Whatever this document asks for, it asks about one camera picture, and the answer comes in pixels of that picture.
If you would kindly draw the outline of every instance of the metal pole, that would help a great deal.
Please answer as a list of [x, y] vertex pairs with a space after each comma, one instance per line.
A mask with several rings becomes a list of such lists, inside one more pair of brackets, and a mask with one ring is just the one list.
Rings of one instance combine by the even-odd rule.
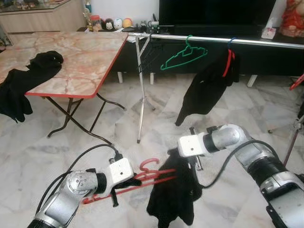
[[[144, 33], [135, 33], [130, 32], [129, 36], [132, 37], [151, 37], [158, 39], [174, 39], [174, 40], [186, 40], [187, 36], [175, 36], [175, 35], [160, 35], [160, 34], [144, 34]], [[213, 38], [213, 37], [189, 37], [189, 41], [207, 41], [207, 42], [218, 42], [218, 43], [228, 43], [231, 41], [229, 38]], [[304, 49], [302, 44], [291, 44], [291, 43], [280, 43], [263, 41], [263, 40], [250, 40], [250, 39], [234, 39], [231, 41], [234, 44], [247, 44], [247, 45], [257, 45], [257, 46], [268, 46], [268, 47], [277, 47], [277, 48], [294, 48], [294, 49]]]
[[137, 62], [138, 62], [138, 71], [139, 71], [139, 80], [141, 82], [141, 89], [142, 89], [142, 108], [141, 108], [141, 115], [139, 118], [139, 129], [138, 129], [138, 136], [137, 136], [137, 143], [141, 141], [141, 133], [142, 133], [142, 124], [143, 124], [143, 110], [144, 110], [144, 101], [145, 101], [145, 94], [144, 94], [144, 87], [143, 87], [143, 73], [141, 71], [141, 54], [139, 50], [139, 37], [135, 37], [135, 44], [136, 44], [136, 54], [137, 54]]
[[296, 123], [297, 125], [295, 126], [296, 129], [294, 130], [292, 136], [291, 136], [291, 139], [289, 141], [289, 145], [288, 145], [288, 150], [287, 150], [287, 154], [285, 156], [285, 159], [284, 159], [284, 162], [283, 162], [283, 165], [286, 166], [287, 162], [288, 162], [288, 159], [289, 159], [289, 156], [291, 154], [291, 151], [293, 150], [293, 147], [294, 147], [294, 143], [296, 141], [296, 138], [298, 136], [298, 133], [299, 131], [302, 129], [302, 124], [304, 122], [304, 115], [299, 119], [299, 121]]

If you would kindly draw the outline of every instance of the figurine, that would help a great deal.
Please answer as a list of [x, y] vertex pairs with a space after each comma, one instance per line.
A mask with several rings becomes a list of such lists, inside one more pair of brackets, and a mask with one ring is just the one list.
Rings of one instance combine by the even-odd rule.
[[287, 0], [279, 32], [289, 37], [304, 37], [304, 0]]
[[113, 30], [114, 29], [114, 23], [113, 20], [108, 18], [105, 20], [105, 28], [106, 30]]
[[123, 27], [126, 28], [126, 27], [130, 27], [132, 26], [132, 20], [130, 18], [125, 18], [123, 20]]
[[147, 22], [145, 20], [141, 21], [139, 29], [140, 29], [141, 32], [146, 32], [147, 31]]
[[121, 29], [123, 27], [123, 20], [121, 20], [120, 18], [116, 18], [115, 20], [114, 20], [114, 28], [116, 29], [116, 30], [119, 30], [119, 29]]

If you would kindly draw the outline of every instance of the red table edge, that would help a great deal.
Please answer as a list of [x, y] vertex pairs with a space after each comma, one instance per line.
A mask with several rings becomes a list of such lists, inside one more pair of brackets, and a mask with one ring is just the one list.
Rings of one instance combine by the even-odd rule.
[[118, 58], [122, 48], [124, 47], [124, 44], [126, 43], [128, 39], [128, 35], [126, 36], [124, 42], [122, 43], [121, 47], [119, 48], [116, 56], [114, 57], [114, 59], [112, 60], [110, 66], [108, 67], [106, 73], [104, 74], [103, 79], [100, 81], [99, 85], [97, 86], [95, 92], [92, 95], [69, 95], [69, 94], [45, 94], [45, 93], [31, 93], [31, 92], [26, 92], [25, 95], [29, 95], [29, 96], [51, 96], [51, 97], [67, 97], [67, 98], [83, 98], [83, 99], [89, 99], [89, 98], [94, 98], [96, 96], [96, 94], [98, 93], [98, 90], [100, 89], [101, 85], [104, 83], [106, 77], [108, 76], [110, 70], [112, 69], [112, 66], [114, 64], [114, 62], [116, 61], [116, 59]]

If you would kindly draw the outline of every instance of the blue hanger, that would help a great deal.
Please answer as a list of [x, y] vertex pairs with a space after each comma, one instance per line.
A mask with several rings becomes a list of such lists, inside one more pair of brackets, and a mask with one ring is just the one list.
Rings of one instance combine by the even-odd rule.
[[236, 37], [233, 37], [233, 38], [231, 38], [231, 40], [227, 43], [228, 49], [231, 49], [231, 42], [232, 42], [234, 39], [237, 39], [237, 38], [236, 38]]
[[[179, 66], [185, 65], [185, 64], [187, 64], [187, 63], [191, 63], [191, 62], [193, 62], [193, 61], [195, 61], [195, 60], [197, 60], [197, 59], [199, 59], [199, 58], [201, 58], [201, 57], [203, 57], [203, 56], [205, 56], [205, 55], [208, 54], [208, 50], [205, 49], [205, 48], [203, 48], [203, 47], [192, 47], [192, 46], [189, 44], [189, 42], [188, 42], [189, 37], [192, 37], [192, 35], [189, 35], [189, 36], [186, 38], [186, 47], [185, 47], [185, 49], [183, 49], [182, 51], [180, 51], [180, 52], [177, 53], [176, 55], [172, 56], [171, 58], [169, 58], [169, 59], [166, 61], [165, 64], [161, 65], [161, 70], [167, 70], [167, 69], [170, 69], [170, 68], [174, 68], [174, 67], [179, 67]], [[192, 54], [193, 54], [193, 50], [202, 51], [202, 54], [201, 54], [200, 56], [194, 58], [194, 59], [191, 59], [191, 60], [187, 61], [187, 62], [180, 63], [180, 64], [173, 65], [173, 66], [168, 66], [168, 63], [169, 63], [171, 60], [177, 58], [177, 57], [180, 56], [180, 55], [181, 55], [181, 57], [186, 57], [186, 56], [192, 55]]]

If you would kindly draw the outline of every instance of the black clothing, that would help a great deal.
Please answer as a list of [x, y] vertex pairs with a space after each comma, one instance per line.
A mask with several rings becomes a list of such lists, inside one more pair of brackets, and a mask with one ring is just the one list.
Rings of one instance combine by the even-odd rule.
[[176, 126], [180, 126], [190, 114], [208, 114], [227, 86], [238, 82], [238, 78], [239, 56], [227, 49], [215, 62], [194, 77], [184, 96]]
[[56, 51], [39, 53], [30, 60], [28, 71], [12, 69], [0, 84], [0, 114], [17, 122], [25, 120], [24, 114], [33, 110], [24, 94], [54, 77], [61, 69], [62, 56]]
[[160, 178], [176, 175], [177, 178], [155, 184], [147, 212], [158, 218], [158, 227], [167, 228], [178, 216], [191, 225], [194, 219], [193, 202], [202, 195], [201, 185], [192, 175], [188, 160], [180, 157], [178, 150], [171, 150], [170, 157], [159, 170], [176, 169], [175, 174], [161, 174]]

